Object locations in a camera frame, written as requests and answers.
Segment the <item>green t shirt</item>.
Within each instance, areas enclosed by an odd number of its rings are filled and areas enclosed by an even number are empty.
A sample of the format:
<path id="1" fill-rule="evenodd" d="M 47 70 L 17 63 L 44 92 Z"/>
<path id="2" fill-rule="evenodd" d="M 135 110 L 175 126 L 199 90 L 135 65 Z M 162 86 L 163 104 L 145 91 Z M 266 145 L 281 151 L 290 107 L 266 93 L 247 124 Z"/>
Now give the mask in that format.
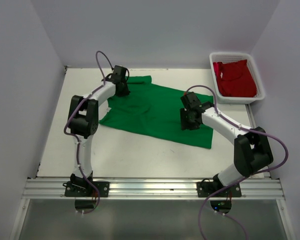
<path id="1" fill-rule="evenodd" d="M 101 125 L 194 147 L 212 147 L 212 128 L 181 129 L 183 91 L 153 84 L 149 75 L 132 76 L 127 84 L 128 96 L 108 99 L 110 110 L 99 121 Z"/>

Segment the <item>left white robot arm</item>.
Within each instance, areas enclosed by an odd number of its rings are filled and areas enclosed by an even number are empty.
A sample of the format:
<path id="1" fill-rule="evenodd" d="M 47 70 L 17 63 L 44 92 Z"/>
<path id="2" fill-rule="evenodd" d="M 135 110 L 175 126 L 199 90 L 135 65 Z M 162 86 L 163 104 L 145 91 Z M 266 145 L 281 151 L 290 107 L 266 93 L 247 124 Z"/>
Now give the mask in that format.
<path id="1" fill-rule="evenodd" d="M 74 137 L 76 145 L 70 184 L 76 187 L 82 196 L 89 196 L 96 190 L 92 183 L 91 149 L 93 136 L 99 124 L 99 107 L 113 96 L 129 95 L 129 77 L 127 68 L 116 65 L 99 87 L 83 96 L 74 95 L 70 101 L 68 120 L 64 127 L 64 133 Z"/>

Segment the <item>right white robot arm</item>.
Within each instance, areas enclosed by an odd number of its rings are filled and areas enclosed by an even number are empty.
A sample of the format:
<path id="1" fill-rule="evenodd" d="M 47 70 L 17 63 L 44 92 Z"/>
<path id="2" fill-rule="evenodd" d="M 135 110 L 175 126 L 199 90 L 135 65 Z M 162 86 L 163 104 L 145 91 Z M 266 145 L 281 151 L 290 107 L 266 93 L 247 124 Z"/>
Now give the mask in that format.
<path id="1" fill-rule="evenodd" d="M 201 188 L 218 196 L 230 191 L 230 185 L 250 177 L 273 162 L 273 155 L 265 131 L 250 128 L 236 121 L 225 120 L 221 111 L 211 102 L 202 103 L 194 92 L 181 97 L 182 130 L 197 130 L 201 125 L 211 127 L 234 146 L 234 163 L 216 174 L 212 181 L 201 182 Z"/>

